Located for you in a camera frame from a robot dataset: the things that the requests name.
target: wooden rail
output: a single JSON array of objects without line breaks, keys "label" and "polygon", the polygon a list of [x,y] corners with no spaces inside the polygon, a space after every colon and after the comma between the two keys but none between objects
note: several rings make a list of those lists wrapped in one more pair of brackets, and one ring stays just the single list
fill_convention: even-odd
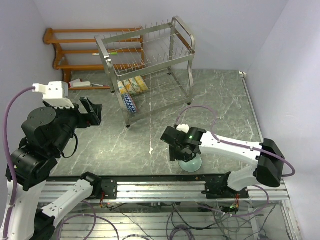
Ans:
[{"label": "wooden rail", "polygon": [[[45,31],[43,41],[45,44],[52,44],[55,50],[55,59],[53,61],[53,68],[56,70],[62,70],[63,81],[69,83],[71,80],[72,71],[96,71],[104,70],[102,64],[78,64],[70,65],[66,55],[70,54],[98,54],[98,49],[80,49],[80,50],[63,50],[61,44],[78,44],[78,43],[95,43],[95,38],[77,38],[77,39],[57,39],[55,33],[70,34],[70,33],[118,33],[118,32],[133,32],[140,30],[141,28],[100,28],[100,29],[52,29],[48,28]],[[130,68],[143,68],[145,61],[145,53],[143,51],[143,36],[139,38],[129,38],[121,40],[120,42],[140,42],[140,48],[126,48],[126,49],[108,49],[110,53],[126,54],[126,53],[141,53],[141,65],[133,62],[125,64],[114,64],[116,69],[130,69]],[[107,89],[107,87],[90,87],[88,89]]]}]

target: table surface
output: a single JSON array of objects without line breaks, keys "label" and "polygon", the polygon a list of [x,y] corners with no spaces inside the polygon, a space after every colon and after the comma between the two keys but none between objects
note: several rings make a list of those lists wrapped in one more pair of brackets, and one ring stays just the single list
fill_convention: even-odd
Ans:
[{"label": "table surface", "polygon": [[[72,79],[106,84],[103,71],[75,72]],[[259,142],[244,84],[238,71],[193,70],[194,98],[192,104],[212,107],[217,111],[216,134],[242,141]],[[98,127],[77,129],[78,150],[69,159],[58,159],[51,176],[79,176],[87,171],[96,175],[171,175],[187,174],[177,162],[169,161],[169,146],[160,141],[167,126],[173,126],[178,114],[187,106],[182,104],[141,119],[126,128],[117,97],[110,90],[69,91],[69,98],[80,103],[88,97],[94,104],[102,104],[102,123]],[[182,117],[184,124],[208,130],[213,116],[202,108],[193,108]],[[72,139],[64,153],[72,154]],[[237,171],[246,165],[219,155],[202,154],[203,164],[196,174],[215,174]]]}]

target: dish rack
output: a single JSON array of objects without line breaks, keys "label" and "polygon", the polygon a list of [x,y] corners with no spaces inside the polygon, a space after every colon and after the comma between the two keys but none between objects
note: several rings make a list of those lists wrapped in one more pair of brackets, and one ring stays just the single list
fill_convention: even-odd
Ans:
[{"label": "dish rack", "polygon": [[[99,35],[95,40],[110,90],[116,94],[127,128],[132,122],[152,114],[182,103],[191,104],[196,40],[179,16],[173,17],[171,22],[141,26],[134,31],[116,33],[116,36]],[[138,49],[143,51],[143,58],[138,54]],[[178,79],[172,66],[182,63],[187,63],[184,67],[186,73],[185,77],[181,77],[180,71],[181,78]],[[131,95],[137,112],[130,112],[118,82],[139,76],[147,85],[147,90]]]}]

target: white wall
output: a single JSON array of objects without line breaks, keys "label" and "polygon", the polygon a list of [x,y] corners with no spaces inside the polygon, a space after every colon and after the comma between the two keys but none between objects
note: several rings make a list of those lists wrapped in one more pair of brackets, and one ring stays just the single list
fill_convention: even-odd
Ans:
[{"label": "white wall", "polygon": [[296,168],[285,182],[306,240],[320,223],[319,13],[318,0],[290,0],[247,73],[264,137]]},{"label": "white wall", "polygon": [[34,0],[56,29],[127,28],[180,16],[196,37],[194,69],[246,72],[288,0]]},{"label": "white wall", "polygon": [[[10,99],[32,83],[48,84],[60,81],[59,71],[53,70],[54,50],[43,44],[46,26],[32,0],[0,2],[0,123]],[[25,93],[12,106],[9,115],[8,138],[13,152],[24,136],[21,124],[29,112],[42,106],[38,93]],[[0,222],[7,201],[7,162],[0,138]]]}]

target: blue and white patterned object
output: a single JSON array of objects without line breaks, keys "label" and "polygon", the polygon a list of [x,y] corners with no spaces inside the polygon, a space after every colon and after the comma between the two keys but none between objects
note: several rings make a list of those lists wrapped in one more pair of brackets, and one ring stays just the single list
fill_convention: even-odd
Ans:
[{"label": "blue and white patterned object", "polygon": [[137,107],[136,107],[133,99],[131,98],[131,96],[128,93],[123,95],[123,101],[124,101],[124,105],[125,105],[126,109],[130,113],[136,113],[137,112]]}]

